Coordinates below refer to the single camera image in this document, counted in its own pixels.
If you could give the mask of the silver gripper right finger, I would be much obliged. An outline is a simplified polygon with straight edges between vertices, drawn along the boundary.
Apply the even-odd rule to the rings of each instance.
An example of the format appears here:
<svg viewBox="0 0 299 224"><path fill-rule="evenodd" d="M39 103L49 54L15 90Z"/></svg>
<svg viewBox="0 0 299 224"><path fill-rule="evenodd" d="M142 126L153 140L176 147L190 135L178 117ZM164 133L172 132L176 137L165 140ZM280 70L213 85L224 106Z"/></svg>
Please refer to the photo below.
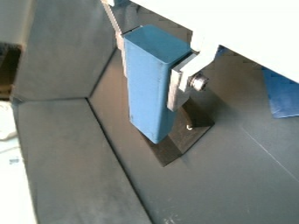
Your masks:
<svg viewBox="0 0 299 224"><path fill-rule="evenodd" d="M189 99L192 77L213 61L217 49L217 45L206 44L197 53L192 52L172 67L166 99L166 108L170 111L176 111Z"/></svg>

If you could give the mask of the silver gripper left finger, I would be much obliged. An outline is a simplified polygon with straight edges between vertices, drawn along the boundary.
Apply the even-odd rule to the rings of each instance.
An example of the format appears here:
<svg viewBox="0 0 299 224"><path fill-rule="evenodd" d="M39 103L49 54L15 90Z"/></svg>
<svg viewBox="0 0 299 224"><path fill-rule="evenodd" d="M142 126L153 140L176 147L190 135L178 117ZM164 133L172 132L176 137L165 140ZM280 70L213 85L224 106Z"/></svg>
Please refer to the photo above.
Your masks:
<svg viewBox="0 0 299 224"><path fill-rule="evenodd" d="M111 11L111 7L107 3L109 3L107 0L101 0L101 4L102 4L103 10L105 10L109 22L110 22L113 30L114 30L116 48L120 50L124 76L126 77L126 61L125 61L122 32L121 32L121 29L120 29L120 26L117 23L117 19L114 17L114 13Z"/></svg>

